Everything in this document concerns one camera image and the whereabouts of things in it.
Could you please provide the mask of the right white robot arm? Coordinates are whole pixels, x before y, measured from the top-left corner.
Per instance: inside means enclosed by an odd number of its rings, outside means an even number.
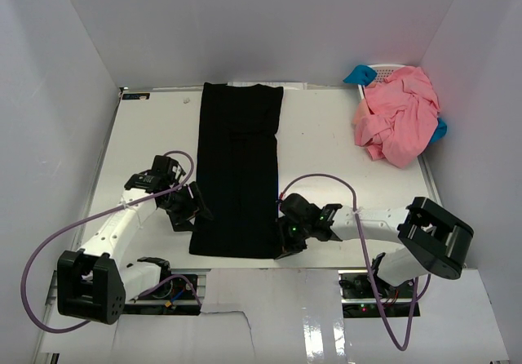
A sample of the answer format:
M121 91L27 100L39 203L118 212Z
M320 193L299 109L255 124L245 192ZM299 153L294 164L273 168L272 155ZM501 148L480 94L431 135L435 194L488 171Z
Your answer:
M474 237L470 225L425 197L415 197L404 208L354 211L339 203L318 207L292 193L279 201L279 210L283 257L304 251L309 238L399 244L399 249L382 252L369 262L369 290L380 298L427 274L458 280Z

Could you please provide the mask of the black t shirt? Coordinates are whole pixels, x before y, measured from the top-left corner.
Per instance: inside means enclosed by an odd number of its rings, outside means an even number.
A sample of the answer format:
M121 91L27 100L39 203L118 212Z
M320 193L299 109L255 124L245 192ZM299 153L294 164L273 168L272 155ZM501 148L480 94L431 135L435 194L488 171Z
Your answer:
M274 259L277 138L284 90L205 83L201 95L196 182L213 218L198 216L192 255Z

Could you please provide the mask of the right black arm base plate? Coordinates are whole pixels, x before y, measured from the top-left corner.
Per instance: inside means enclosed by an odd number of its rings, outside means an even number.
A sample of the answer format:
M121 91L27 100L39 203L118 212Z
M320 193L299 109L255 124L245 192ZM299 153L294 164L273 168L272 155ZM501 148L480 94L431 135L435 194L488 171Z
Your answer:
M340 271L338 284L345 319L380 318L377 300L366 272L362 270ZM377 287L378 297L387 317L407 318L409 316L409 306L414 293L413 280L398 287L385 287L377 282Z

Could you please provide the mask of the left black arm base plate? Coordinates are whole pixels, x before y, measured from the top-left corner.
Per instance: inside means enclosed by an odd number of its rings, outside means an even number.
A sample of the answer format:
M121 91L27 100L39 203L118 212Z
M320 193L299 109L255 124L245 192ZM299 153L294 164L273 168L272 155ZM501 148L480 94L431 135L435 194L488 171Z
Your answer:
M184 273L165 284L161 289L125 305L128 315L197 316L201 313L196 297L202 302L205 296L204 274Z

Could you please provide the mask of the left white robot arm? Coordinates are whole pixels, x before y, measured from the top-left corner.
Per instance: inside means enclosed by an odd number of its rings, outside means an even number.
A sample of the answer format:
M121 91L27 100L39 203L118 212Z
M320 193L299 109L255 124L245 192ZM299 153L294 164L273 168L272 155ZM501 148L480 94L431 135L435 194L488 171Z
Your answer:
M57 308L61 315L112 325L126 303L166 297L173 276L168 260L145 256L126 263L123 257L135 235L157 211L164 211L175 232L195 231L194 220L212 220L196 182L173 152L155 156L151 168L125 183L115 211L76 251L57 262Z

